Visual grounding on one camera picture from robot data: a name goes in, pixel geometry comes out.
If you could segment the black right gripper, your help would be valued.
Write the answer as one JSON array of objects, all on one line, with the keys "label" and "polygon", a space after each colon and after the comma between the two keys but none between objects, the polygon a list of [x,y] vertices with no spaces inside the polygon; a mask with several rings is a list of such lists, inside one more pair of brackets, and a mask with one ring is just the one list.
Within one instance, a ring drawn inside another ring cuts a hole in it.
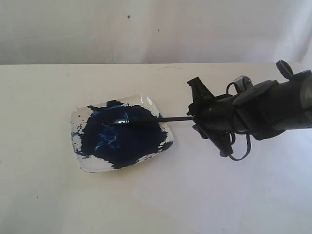
[{"label": "black right gripper", "polygon": [[214,96],[199,77],[187,82],[192,92],[192,103],[187,115],[194,117],[192,128],[203,139],[209,139],[222,157],[232,155],[230,132],[253,134],[256,121],[253,119],[255,98],[246,95]]}]

